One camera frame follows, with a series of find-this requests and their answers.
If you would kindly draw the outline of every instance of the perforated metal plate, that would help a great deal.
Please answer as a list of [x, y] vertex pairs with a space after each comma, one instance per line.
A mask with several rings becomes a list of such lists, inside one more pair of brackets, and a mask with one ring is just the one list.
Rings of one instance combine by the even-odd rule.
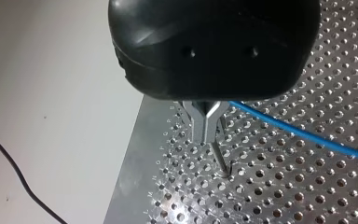
[[[248, 105], [358, 148], [358, 1], [321, 5], [320, 33], [296, 86]], [[218, 141], [232, 176], [221, 179], [212, 151], [190, 143], [173, 111], [145, 222], [358, 223], [358, 159], [231, 107]]]

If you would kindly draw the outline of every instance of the white wall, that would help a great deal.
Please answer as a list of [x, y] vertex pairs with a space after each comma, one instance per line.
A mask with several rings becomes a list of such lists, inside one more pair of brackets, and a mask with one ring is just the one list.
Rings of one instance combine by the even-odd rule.
[[[0, 0], [0, 141], [69, 223], [103, 223], [142, 95], [118, 67], [108, 0]], [[0, 224], [56, 223], [0, 154]]]

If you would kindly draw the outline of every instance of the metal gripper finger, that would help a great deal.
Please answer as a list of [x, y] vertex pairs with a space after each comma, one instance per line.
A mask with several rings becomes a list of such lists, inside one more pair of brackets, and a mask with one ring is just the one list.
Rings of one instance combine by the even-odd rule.
[[221, 169], [221, 176], [228, 177], [229, 169], [216, 141], [216, 130], [221, 117], [228, 110], [228, 102], [215, 102], [208, 109], [197, 102], [183, 102], [188, 116], [191, 118], [192, 141], [206, 143], [213, 150], [214, 157]]

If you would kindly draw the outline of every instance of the black plastic housing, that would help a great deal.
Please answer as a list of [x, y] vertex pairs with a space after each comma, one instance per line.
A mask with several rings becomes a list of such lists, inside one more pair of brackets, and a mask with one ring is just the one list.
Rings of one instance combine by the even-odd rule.
[[288, 91], [318, 33], [317, 0], [110, 0], [130, 84], [167, 100], [257, 100]]

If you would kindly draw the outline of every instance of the blue cable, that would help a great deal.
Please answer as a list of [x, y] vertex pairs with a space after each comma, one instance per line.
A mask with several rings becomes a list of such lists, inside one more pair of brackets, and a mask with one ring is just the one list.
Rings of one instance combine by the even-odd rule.
[[303, 131], [301, 129], [298, 129], [296, 128], [295, 126], [293, 125], [290, 125], [288, 123], [285, 123], [281, 120], [278, 120], [278, 119], [275, 119], [269, 115], [265, 115], [263, 113], [261, 113], [260, 111], [257, 111], [253, 108], [251, 108], [250, 106], [248, 105], [244, 105], [243, 103], [241, 102], [235, 102], [235, 101], [229, 101], [232, 105], [240, 108], [241, 110], [243, 110], [244, 112], [247, 112], [249, 113], [250, 115], [252, 116], [255, 116], [255, 117], [258, 117], [262, 120], [264, 120], [265, 122], [269, 123], [269, 124], [272, 124], [278, 128], [281, 128], [289, 133], [294, 133], [295, 135], [298, 135], [300, 137], [303, 137], [305, 139], [308, 139], [314, 143], [317, 143], [319, 145], [325, 145], [326, 147], [329, 147], [337, 152], [341, 152], [341, 153], [344, 153], [344, 154], [347, 154], [347, 155], [353, 155], [355, 157], [358, 158], [358, 150], [357, 149], [354, 149], [354, 148], [351, 148], [351, 147], [345, 147], [345, 146], [342, 146], [341, 144], [338, 144], [338, 143], [335, 143], [335, 142], [332, 142], [330, 140], [326, 140], [318, 135], [315, 135], [313, 133], [309, 133], [309, 132], [306, 132], [306, 131]]

